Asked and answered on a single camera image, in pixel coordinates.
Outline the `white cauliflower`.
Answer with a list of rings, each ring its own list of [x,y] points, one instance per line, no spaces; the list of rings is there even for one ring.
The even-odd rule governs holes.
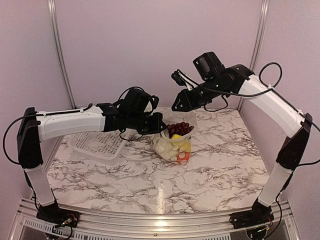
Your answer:
[[[180,154],[180,146],[176,142],[171,142],[156,133],[151,141],[153,150],[168,162],[177,162]]]

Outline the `clear zip top bag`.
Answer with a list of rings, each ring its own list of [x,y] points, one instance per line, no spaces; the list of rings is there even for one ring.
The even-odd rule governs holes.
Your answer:
[[[195,113],[169,109],[163,113],[163,121],[166,129],[153,136],[153,150],[167,162],[186,165],[192,151],[191,138],[198,129]]]

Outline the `dark red grape bunch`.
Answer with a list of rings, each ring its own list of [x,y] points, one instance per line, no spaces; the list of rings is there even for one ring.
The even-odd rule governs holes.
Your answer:
[[[189,134],[195,127],[190,125],[188,122],[182,121],[179,123],[172,123],[167,125],[169,137],[172,139],[173,136],[184,136]]]

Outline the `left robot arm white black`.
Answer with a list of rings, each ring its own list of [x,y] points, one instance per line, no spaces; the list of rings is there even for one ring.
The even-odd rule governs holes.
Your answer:
[[[53,223],[63,219],[50,187],[41,144],[52,139],[80,133],[107,133],[135,130],[140,135],[152,135],[166,129],[163,115],[145,107],[123,111],[111,103],[66,111],[35,111],[28,108],[17,134],[18,163],[24,170],[31,189],[40,204],[40,211]]]

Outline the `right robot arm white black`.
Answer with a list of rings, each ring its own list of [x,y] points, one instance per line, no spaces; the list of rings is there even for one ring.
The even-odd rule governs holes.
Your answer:
[[[171,78],[186,88],[180,91],[171,107],[174,112],[190,112],[210,103],[214,98],[233,95],[248,99],[285,133],[271,174],[248,212],[247,219],[258,224],[270,211],[270,206],[283,190],[300,164],[308,143],[312,117],[303,115],[283,100],[273,87],[263,84],[258,76],[242,64],[228,68],[214,67],[208,78],[198,84],[177,69]]]

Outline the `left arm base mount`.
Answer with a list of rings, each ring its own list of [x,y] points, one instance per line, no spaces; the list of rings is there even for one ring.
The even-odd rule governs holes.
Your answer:
[[[78,211],[60,208],[58,202],[55,200],[53,204],[42,206],[41,204],[35,203],[37,214],[36,217],[40,220],[50,222],[61,227],[63,223],[69,219],[69,224],[72,228],[76,228],[80,218]]]

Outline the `yellow corn cob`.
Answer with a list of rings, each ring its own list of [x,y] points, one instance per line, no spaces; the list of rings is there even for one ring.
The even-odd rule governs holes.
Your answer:
[[[172,137],[171,137],[171,140],[173,142],[177,142],[177,141],[180,141],[182,139],[182,136],[181,135],[178,135],[178,134],[174,134]]]

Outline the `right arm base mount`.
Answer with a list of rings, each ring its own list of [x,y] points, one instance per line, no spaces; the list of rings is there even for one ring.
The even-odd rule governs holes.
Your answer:
[[[232,213],[229,222],[234,229],[240,229],[270,223],[274,219],[272,208],[264,206],[256,200],[250,210]]]

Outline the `yellow banana piece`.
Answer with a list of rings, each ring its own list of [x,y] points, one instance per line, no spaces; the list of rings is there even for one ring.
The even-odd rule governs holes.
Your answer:
[[[179,148],[179,152],[186,152],[186,153],[190,153],[191,152],[191,143],[189,141],[185,141]]]

